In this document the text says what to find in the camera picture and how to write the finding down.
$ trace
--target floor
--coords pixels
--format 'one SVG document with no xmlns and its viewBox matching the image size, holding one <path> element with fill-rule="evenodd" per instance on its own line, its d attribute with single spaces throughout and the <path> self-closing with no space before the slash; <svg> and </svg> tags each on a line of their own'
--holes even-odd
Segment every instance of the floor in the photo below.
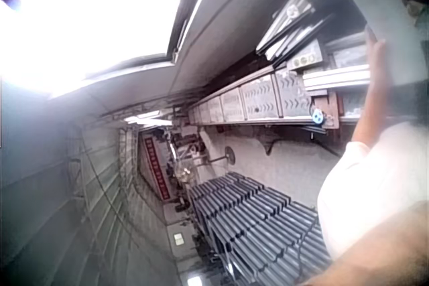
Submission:
<svg viewBox="0 0 429 286">
<path fill-rule="evenodd" d="M 252 127 L 236 127 L 219 133 L 215 127 L 202 129 L 210 159 L 225 154 L 225 146 L 235 152 L 235 165 L 221 160 L 198 167 L 199 182 L 236 171 L 277 189 L 293 200 L 316 207 L 323 181 L 338 162 L 338 157 L 311 142 L 279 141 L 268 156 Z"/>
</svg>

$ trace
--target fluorescent light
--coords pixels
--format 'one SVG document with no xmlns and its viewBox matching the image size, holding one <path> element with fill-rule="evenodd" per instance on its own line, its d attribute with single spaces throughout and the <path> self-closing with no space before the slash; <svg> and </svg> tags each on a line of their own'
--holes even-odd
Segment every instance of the fluorescent light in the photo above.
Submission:
<svg viewBox="0 0 429 286">
<path fill-rule="evenodd" d="M 136 123 L 138 120 L 139 120 L 139 118 L 138 117 L 127 117 L 126 119 L 123 119 L 125 122 L 128 122 L 128 123 Z"/>
<path fill-rule="evenodd" d="M 167 127 L 171 127 L 173 125 L 172 121 L 159 119 L 139 119 L 136 123 L 139 125 L 165 125 Z"/>
<path fill-rule="evenodd" d="M 160 115 L 160 112 L 161 112 L 160 110 L 153 111 L 153 112 L 147 112 L 147 113 L 143 113 L 143 114 L 137 115 L 137 117 L 139 119 L 149 119 L 149 118 L 152 118 L 152 117 L 157 117 L 158 115 Z"/>
<path fill-rule="evenodd" d="M 202 286 L 202 281 L 199 276 L 188 279 L 188 286 Z"/>
</svg>

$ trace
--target cable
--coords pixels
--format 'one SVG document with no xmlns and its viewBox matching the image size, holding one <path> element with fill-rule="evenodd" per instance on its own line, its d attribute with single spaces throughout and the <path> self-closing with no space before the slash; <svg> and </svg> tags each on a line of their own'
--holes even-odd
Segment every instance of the cable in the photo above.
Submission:
<svg viewBox="0 0 429 286">
<path fill-rule="evenodd" d="M 304 235 L 302 236 L 301 242 L 300 242 L 300 246 L 298 247 L 298 269 L 299 269 L 299 273 L 298 276 L 295 279 L 295 284 L 298 283 L 298 281 L 300 280 L 301 276 L 302 276 L 302 261 L 301 261 L 301 248 L 302 248 L 302 244 L 304 243 L 308 233 L 313 229 L 313 227 L 316 225 L 316 223 L 319 220 L 319 216 L 316 215 L 316 218 L 314 219 L 313 223 L 307 228 L 307 230 L 305 231 Z"/>
</svg>

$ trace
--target aluminum profile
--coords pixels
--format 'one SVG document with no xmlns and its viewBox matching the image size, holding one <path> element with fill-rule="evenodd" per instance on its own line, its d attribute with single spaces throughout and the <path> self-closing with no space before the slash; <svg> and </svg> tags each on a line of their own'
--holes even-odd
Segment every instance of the aluminum profile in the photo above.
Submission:
<svg viewBox="0 0 429 286">
<path fill-rule="evenodd" d="M 202 186 L 190 194 L 199 198 L 191 200 L 199 226 L 224 265 L 236 268 L 235 280 L 295 285 L 298 278 L 310 278 L 330 265 L 313 209 L 240 173 L 227 173 Z"/>
<path fill-rule="evenodd" d="M 369 84 L 369 65 L 357 65 L 303 75 L 306 90 Z"/>
</svg>

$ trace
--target red banner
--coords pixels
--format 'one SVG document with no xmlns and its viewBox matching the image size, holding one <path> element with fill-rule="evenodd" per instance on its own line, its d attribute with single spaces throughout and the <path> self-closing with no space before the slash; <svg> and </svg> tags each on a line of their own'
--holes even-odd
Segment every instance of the red banner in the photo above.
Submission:
<svg viewBox="0 0 429 286">
<path fill-rule="evenodd" d="M 149 157 L 150 165 L 152 168 L 152 173 L 154 174 L 156 183 L 158 184 L 158 188 L 160 189 L 160 192 L 161 192 L 162 200 L 168 200 L 170 199 L 170 193 L 168 192 L 166 181 L 164 179 L 164 176 L 162 175 L 160 163 L 156 155 L 154 140 L 151 137 L 146 138 L 145 146 L 146 146 L 147 156 Z"/>
</svg>

